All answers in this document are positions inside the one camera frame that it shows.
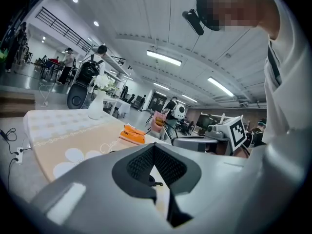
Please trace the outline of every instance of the fluorescent light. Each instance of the fluorescent light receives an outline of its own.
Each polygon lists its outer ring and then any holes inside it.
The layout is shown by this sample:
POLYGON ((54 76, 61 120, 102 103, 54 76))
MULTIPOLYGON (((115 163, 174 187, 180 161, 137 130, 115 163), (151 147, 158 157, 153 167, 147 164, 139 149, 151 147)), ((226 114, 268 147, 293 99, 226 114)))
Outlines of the fluorescent light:
POLYGON ((146 53, 148 56, 170 62, 170 63, 177 65, 177 66, 181 66, 181 64, 182 64, 182 62, 180 60, 174 59, 174 58, 166 56, 166 55, 156 53, 154 51, 148 50, 146 53))
POLYGON ((160 93, 160 92, 155 92, 155 93, 158 93, 158 94, 160 94, 160 95, 162 95, 162 96, 165 96, 165 97, 167 97, 166 95, 164 95, 164 94, 162 94, 162 93, 160 93))
POLYGON ((184 102, 182 102, 182 101, 180 101, 180 100, 178 100, 178 99, 177 99, 177 101, 180 102, 180 103, 182 103, 182 104, 184 104, 184 105, 186 105, 186 103, 184 103, 184 102))
POLYGON ((198 101, 197 100, 194 100, 194 99, 192 99, 192 98, 189 98, 189 97, 187 97, 187 96, 185 96, 185 95, 182 95, 183 97, 185 97, 186 99, 189 99, 189 100, 191 100, 191 101, 193 101, 193 102, 196 102, 196 103, 198 103, 198 101))
POLYGON ((223 90, 226 94, 228 94, 231 97, 234 97, 234 95, 228 90, 226 89, 224 86, 222 86, 219 82, 217 82, 215 79, 213 78, 209 78, 208 81, 210 81, 212 84, 216 85, 218 88, 220 88, 221 90, 223 90))
POLYGON ((159 84, 157 84, 157 83, 154 83, 154 85, 156 85, 156 86, 158 86, 158 87, 161 87, 161 88, 163 88, 163 89, 166 89, 166 90, 170 90, 169 88, 166 88, 166 87, 164 87, 164 86, 161 86, 161 85, 159 85, 159 84))

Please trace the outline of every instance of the power outlet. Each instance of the power outlet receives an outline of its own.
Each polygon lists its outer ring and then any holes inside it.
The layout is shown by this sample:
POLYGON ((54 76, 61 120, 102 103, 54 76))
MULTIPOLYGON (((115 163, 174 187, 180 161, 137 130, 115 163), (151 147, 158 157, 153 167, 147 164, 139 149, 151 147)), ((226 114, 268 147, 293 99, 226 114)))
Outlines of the power outlet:
POLYGON ((19 155, 15 155, 15 158, 18 158, 19 160, 16 161, 17 164, 22 164, 23 163, 23 152, 21 152, 22 148, 18 147, 17 148, 17 152, 19 153, 19 155))

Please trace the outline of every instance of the wooden platform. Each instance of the wooden platform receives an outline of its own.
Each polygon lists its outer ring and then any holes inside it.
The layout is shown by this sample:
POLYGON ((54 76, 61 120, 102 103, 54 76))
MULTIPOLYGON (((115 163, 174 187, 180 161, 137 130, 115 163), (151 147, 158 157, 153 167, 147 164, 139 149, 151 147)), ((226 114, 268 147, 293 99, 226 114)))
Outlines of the wooden platform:
POLYGON ((24 117, 31 110, 35 110, 33 94, 0 91, 0 118, 24 117))

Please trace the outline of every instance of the brown wall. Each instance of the brown wall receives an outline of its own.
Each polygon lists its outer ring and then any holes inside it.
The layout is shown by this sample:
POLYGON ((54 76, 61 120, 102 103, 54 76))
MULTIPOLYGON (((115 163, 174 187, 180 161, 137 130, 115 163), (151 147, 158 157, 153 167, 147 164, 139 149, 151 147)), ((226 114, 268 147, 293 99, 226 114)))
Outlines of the brown wall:
POLYGON ((267 117, 266 109, 188 109, 186 117, 188 121, 194 121, 196 125, 201 112, 209 115, 222 115, 225 113, 225 116, 229 117, 244 115, 244 121, 250 121, 249 129, 256 127, 260 119, 267 117))

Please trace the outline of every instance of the white flower print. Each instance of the white flower print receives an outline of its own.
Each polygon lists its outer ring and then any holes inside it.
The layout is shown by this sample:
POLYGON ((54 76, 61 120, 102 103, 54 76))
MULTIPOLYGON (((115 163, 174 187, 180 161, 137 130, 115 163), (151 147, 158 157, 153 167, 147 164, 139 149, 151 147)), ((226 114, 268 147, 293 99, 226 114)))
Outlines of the white flower print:
POLYGON ((75 166, 80 164, 81 162, 93 158, 96 156, 102 155, 98 151, 88 151, 85 156, 83 156, 83 153, 81 150, 77 148, 70 148, 65 152, 65 156, 70 162, 62 162, 60 164, 57 164, 53 169, 53 175, 55 179, 61 177, 63 174, 67 173, 71 169, 73 169, 75 166))

